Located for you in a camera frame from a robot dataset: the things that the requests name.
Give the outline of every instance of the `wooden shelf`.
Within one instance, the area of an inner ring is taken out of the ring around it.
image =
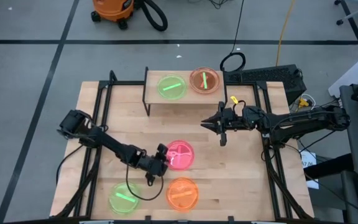
[[[219,75],[219,88],[210,94],[202,94],[194,91],[190,86],[190,74],[192,71],[147,71],[145,86],[145,103],[151,104],[208,104],[217,105],[219,101],[224,101],[223,73],[216,71]],[[158,92],[158,81],[166,75],[175,74],[185,80],[187,90],[185,95],[177,100],[168,100]]]

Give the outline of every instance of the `concrete floor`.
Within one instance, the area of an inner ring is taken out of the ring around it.
[[[12,180],[10,189],[16,186],[5,222],[48,217],[55,171],[66,146],[56,128],[67,111],[75,107],[81,82],[105,80],[110,69],[119,80],[143,79],[145,66],[155,70],[192,70],[201,66],[219,69],[232,45],[209,44],[206,40],[234,38],[241,1],[229,1],[219,10],[207,0],[155,2],[167,15],[169,27],[165,32],[153,30],[141,11],[134,14],[125,31],[108,21],[95,24],[90,19],[90,0],[0,1],[0,206],[9,181]],[[290,2],[245,0],[238,39],[278,40]],[[72,8],[75,14],[70,23]],[[349,8],[354,10],[357,6],[349,4]],[[343,16],[344,9],[334,6],[333,0],[297,0],[283,37],[304,40],[282,46],[280,65],[294,63],[302,69],[307,93],[314,96],[317,104],[332,100],[328,87],[358,61],[358,39],[351,25],[348,21],[341,26],[335,24]],[[65,26],[70,28],[66,34]],[[180,45],[98,45],[69,44],[70,40],[195,41]],[[326,42],[311,40],[338,41],[325,45]],[[236,46],[247,57],[246,69],[274,66],[275,44],[250,43]],[[226,68],[234,68],[237,63],[235,59],[228,61]],[[309,134],[303,142],[311,143],[325,133]],[[324,157],[346,154],[350,150],[347,134],[335,133],[311,150]],[[25,159],[24,166],[11,179],[19,157]]]

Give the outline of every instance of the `orange shop vacuum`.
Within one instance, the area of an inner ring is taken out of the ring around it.
[[[150,15],[146,4],[148,4],[160,16],[162,26],[158,25]],[[168,21],[162,10],[152,0],[93,0],[95,11],[91,13],[93,22],[100,22],[101,19],[117,22],[122,30],[128,28],[127,20],[130,18],[134,9],[142,9],[147,20],[154,29],[164,31],[168,27]]]

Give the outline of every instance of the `yellow cable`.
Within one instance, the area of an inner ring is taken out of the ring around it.
[[[276,66],[278,66],[278,60],[280,58],[280,50],[281,50],[281,40],[283,39],[283,35],[284,35],[284,30],[285,27],[287,26],[287,22],[288,22],[288,18],[290,17],[291,11],[292,11],[292,7],[295,3],[295,0],[292,0],[291,2],[291,6],[287,12],[287,16],[285,16],[285,22],[284,22],[284,26],[283,29],[281,30],[281,35],[280,35],[280,40],[278,41],[278,50],[277,50],[277,58],[276,58]]]

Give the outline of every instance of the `wooden tabletop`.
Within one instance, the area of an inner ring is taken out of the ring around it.
[[[268,82],[267,85],[273,113],[288,113],[283,84]],[[98,82],[83,82],[77,109],[92,114],[97,86]],[[124,144],[146,149],[149,155],[155,154],[159,143],[186,140],[194,148],[194,163],[186,171],[168,170],[164,175],[161,196],[150,202],[140,201],[130,215],[118,215],[110,209],[108,197],[116,184],[125,182],[126,166],[112,151],[103,148],[92,219],[144,220],[146,215],[151,215],[153,220],[227,220],[228,216],[234,216],[237,221],[274,220],[266,166],[260,158],[262,141],[258,131],[227,132],[227,145],[221,147],[219,136],[200,126],[202,119],[215,114],[216,105],[152,105],[150,117],[147,117],[142,104],[142,90],[143,86],[113,86],[107,133]],[[250,86],[228,86],[227,95],[255,105]],[[238,106],[236,110],[239,113],[241,108]],[[297,147],[295,140],[288,144]],[[78,140],[69,140],[65,154],[77,147]],[[313,216],[299,154],[290,147],[281,149],[281,152],[288,189]],[[64,163],[51,215],[57,214],[78,188],[84,154],[85,150],[79,151]],[[130,169],[129,182],[138,186],[143,197],[153,197],[161,181],[157,178],[154,186],[148,187],[144,175],[142,170]],[[198,204],[187,213],[172,209],[165,197],[167,186],[178,177],[191,178],[199,188]],[[277,192],[281,216],[284,217],[278,188]],[[87,199],[88,192],[83,197],[81,214],[85,214]]]

